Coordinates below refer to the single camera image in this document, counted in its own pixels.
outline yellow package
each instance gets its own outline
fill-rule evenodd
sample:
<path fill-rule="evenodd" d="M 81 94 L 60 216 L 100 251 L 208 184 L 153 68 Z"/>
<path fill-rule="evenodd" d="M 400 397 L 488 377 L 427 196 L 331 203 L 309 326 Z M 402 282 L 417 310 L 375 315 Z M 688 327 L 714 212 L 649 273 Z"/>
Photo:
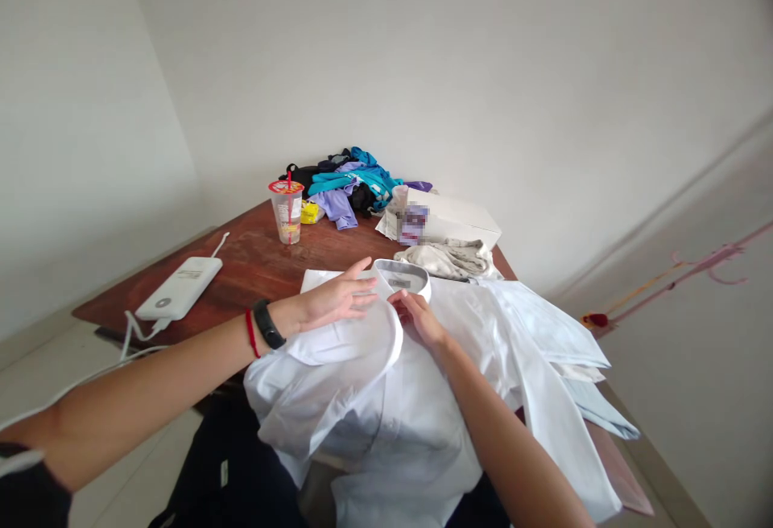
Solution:
<path fill-rule="evenodd" d="M 302 208 L 300 210 L 301 224 L 316 224 L 323 216 L 324 210 L 320 208 L 318 204 L 307 202 L 306 200 L 303 201 Z"/>

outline red straw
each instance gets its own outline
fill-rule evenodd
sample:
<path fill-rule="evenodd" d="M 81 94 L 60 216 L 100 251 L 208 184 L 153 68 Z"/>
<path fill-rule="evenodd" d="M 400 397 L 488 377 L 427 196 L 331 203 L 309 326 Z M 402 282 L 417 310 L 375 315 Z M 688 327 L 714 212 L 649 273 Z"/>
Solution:
<path fill-rule="evenodd" d="M 292 224 L 292 194 L 289 194 L 292 189 L 292 172 L 287 170 L 287 226 Z"/>

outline white shirt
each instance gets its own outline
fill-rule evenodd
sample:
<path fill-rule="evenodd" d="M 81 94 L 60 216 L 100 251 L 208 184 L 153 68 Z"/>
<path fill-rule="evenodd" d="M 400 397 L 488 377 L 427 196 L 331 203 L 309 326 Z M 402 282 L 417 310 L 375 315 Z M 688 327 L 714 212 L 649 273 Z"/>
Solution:
<path fill-rule="evenodd" d="M 336 275 L 308 270 L 302 291 Z M 534 436 L 602 522 L 621 503 L 537 341 L 552 332 L 575 361 L 608 362 L 586 329 L 521 283 L 492 283 L 433 278 L 430 306 L 507 405 L 524 406 Z M 379 277 L 375 290 L 366 319 L 296 337 L 250 366 L 258 435 L 298 486 L 317 451 L 343 463 L 351 473 L 332 484 L 339 526 L 444 526 L 482 470 L 443 374 L 386 303 L 394 289 Z"/>

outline black fitness tracker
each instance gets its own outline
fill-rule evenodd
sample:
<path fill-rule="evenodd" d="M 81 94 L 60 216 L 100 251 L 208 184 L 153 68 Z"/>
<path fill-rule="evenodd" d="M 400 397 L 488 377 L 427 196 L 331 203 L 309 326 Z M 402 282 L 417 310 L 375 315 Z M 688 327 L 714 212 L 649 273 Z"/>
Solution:
<path fill-rule="evenodd" d="M 255 317 L 255 323 L 258 325 L 258 329 L 263 335 L 263 339 L 268 343 L 268 346 L 272 349 L 278 349 L 285 343 L 287 339 L 279 334 L 276 330 L 276 325 L 268 312 L 268 303 L 271 301 L 268 299 L 259 300 L 254 307 L 252 307 L 252 314 Z"/>

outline cup lid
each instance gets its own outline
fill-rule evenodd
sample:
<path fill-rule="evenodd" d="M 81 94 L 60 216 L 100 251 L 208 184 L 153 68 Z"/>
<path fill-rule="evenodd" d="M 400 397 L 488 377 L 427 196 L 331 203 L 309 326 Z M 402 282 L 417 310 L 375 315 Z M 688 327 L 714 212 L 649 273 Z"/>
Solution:
<path fill-rule="evenodd" d="M 268 189 L 275 194 L 297 194 L 303 191 L 304 186 L 301 182 L 288 184 L 286 180 L 275 180 L 268 185 Z"/>

